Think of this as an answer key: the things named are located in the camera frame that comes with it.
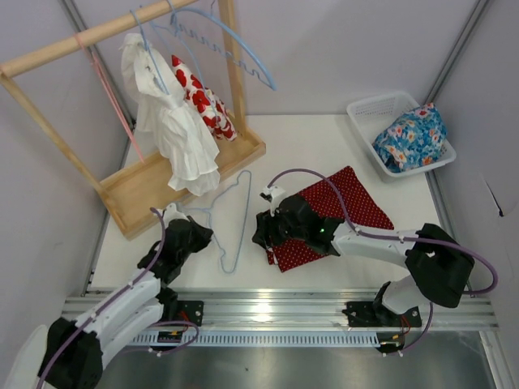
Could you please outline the thin blue wire hanger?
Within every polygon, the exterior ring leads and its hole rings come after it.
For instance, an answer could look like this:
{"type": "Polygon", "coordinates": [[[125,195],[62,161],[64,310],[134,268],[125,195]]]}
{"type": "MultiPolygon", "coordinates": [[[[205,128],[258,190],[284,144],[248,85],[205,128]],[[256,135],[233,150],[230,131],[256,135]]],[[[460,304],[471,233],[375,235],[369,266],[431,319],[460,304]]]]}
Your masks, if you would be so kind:
{"type": "Polygon", "coordinates": [[[240,260],[251,203],[252,178],[252,171],[244,169],[205,206],[181,206],[189,215],[205,216],[206,226],[215,229],[212,242],[217,248],[221,272],[227,276],[237,271],[240,260]]]}

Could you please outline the red polka dot skirt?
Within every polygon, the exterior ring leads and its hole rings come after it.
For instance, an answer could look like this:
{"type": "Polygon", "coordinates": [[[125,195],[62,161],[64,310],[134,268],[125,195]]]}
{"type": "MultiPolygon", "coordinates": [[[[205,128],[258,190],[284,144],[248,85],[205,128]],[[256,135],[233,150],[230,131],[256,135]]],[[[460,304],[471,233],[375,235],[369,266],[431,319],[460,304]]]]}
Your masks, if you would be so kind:
{"type": "MultiPolygon", "coordinates": [[[[328,179],[339,190],[350,220],[360,226],[393,230],[394,224],[378,207],[365,187],[358,180],[350,166],[329,176],[328,179]]],[[[332,187],[320,180],[298,192],[319,216],[343,217],[340,201],[332,187]]],[[[290,239],[280,246],[266,250],[270,265],[275,265],[281,272],[303,266],[322,259],[324,256],[314,252],[304,242],[290,239]]]]}

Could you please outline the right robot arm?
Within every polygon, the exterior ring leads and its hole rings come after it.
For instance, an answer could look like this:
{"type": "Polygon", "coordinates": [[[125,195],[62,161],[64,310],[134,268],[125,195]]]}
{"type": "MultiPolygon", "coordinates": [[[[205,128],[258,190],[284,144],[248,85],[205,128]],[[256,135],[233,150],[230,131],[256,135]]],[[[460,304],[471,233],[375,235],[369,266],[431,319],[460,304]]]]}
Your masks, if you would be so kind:
{"type": "Polygon", "coordinates": [[[300,243],[312,254],[353,255],[402,267],[408,276],[383,284],[361,318],[368,326],[395,327],[401,316],[431,302],[456,308],[474,268],[472,256],[439,226],[424,224],[411,236],[382,229],[360,229],[345,219],[320,216],[299,194],[283,199],[277,209],[256,215],[252,241],[264,249],[300,243]]]}

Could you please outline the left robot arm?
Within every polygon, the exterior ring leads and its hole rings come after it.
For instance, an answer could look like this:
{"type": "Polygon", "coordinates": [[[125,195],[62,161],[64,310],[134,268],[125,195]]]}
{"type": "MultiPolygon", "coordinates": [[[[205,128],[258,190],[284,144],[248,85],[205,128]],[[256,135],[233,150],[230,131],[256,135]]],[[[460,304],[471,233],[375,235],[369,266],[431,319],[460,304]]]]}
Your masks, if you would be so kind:
{"type": "Polygon", "coordinates": [[[181,312],[170,284],[212,235],[189,216],[162,222],[160,240],[123,286],[75,319],[59,318],[50,326],[37,387],[94,388],[112,359],[149,327],[198,331],[200,320],[181,312]]]}

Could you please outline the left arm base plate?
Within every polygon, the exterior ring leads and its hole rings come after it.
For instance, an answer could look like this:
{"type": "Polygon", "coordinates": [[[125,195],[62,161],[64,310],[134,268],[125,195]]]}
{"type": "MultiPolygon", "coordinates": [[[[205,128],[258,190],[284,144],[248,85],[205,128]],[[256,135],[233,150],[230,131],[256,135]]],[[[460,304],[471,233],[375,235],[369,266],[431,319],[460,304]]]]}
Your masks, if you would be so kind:
{"type": "Polygon", "coordinates": [[[174,316],[174,320],[188,321],[196,324],[197,326],[202,325],[204,316],[204,302],[203,301],[178,301],[177,310],[174,316]]]}

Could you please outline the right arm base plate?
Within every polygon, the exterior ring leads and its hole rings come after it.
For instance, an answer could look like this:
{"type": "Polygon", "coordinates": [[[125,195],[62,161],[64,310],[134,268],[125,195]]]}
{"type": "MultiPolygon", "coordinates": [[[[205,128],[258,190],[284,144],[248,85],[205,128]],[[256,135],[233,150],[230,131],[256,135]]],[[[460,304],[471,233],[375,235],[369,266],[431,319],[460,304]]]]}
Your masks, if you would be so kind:
{"type": "Polygon", "coordinates": [[[373,301],[348,301],[341,311],[351,327],[421,327],[422,318],[415,306],[404,314],[395,314],[373,301]]]}

